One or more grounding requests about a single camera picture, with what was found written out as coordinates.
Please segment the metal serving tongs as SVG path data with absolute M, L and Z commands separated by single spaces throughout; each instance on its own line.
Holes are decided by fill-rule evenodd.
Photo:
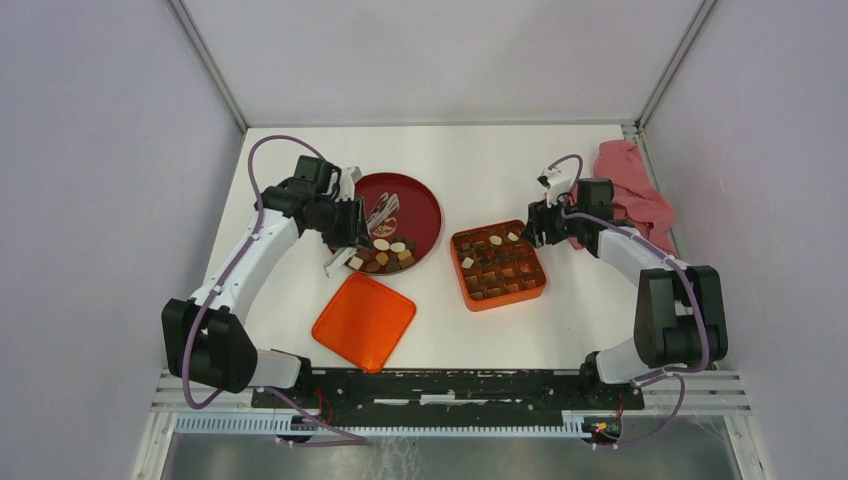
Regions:
M 376 206 L 372 209 L 368 216 L 366 226 L 371 239 L 374 239 L 373 233 L 388 217 L 395 213 L 400 206 L 398 195 L 384 192 L 378 197 Z M 358 247 L 346 247 L 337 250 L 332 257 L 323 265 L 324 274 L 327 278 L 335 275 L 341 267 L 354 257 L 358 251 Z

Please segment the orange compartment chocolate box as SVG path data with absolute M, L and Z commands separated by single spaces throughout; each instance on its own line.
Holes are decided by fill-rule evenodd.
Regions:
M 520 237 L 524 228 L 525 223 L 515 219 L 450 237 L 451 258 L 468 310 L 482 312 L 541 297 L 548 280 L 535 248 L 521 238 L 507 238 L 509 232 Z M 492 245 L 492 235 L 499 236 L 502 244 Z M 474 259 L 470 269 L 460 266 L 466 257 Z

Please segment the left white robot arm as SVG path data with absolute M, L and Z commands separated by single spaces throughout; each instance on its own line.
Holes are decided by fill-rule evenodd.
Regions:
M 255 212 L 225 263 L 186 300 L 161 314 L 171 374 L 215 390 L 276 387 L 290 407 L 306 405 L 314 381 L 303 357 L 257 348 L 245 330 L 252 304 L 271 271 L 307 230 L 335 252 L 370 245 L 357 167 L 302 156 L 294 174 L 257 193 Z

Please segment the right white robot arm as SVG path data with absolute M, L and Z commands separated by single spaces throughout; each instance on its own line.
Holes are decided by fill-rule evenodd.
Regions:
M 617 384 L 643 386 L 671 374 L 698 373 L 725 358 L 729 340 L 715 268 L 690 265 L 615 219 L 608 179 L 573 180 L 549 170 L 537 180 L 544 196 L 529 204 L 521 238 L 535 248 L 574 240 L 637 289 L 630 338 L 594 353 L 595 370 L 577 382 L 585 405 L 606 406 L 617 396 Z

